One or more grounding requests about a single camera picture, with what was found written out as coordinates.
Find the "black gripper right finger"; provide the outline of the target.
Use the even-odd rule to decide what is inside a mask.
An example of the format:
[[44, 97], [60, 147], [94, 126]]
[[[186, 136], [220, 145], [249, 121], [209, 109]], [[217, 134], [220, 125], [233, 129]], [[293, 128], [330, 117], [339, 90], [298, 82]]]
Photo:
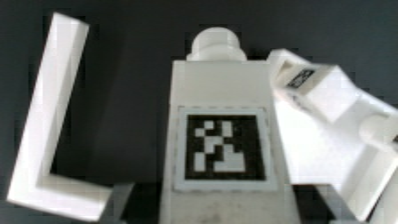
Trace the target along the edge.
[[362, 224], [330, 184], [293, 186], [302, 224]]

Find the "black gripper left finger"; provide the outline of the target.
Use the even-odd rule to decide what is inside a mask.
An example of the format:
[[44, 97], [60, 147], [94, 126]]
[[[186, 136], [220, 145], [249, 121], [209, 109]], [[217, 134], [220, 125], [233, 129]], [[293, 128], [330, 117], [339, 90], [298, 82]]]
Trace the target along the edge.
[[105, 206], [103, 224], [158, 224], [158, 218], [160, 184], [117, 184]]

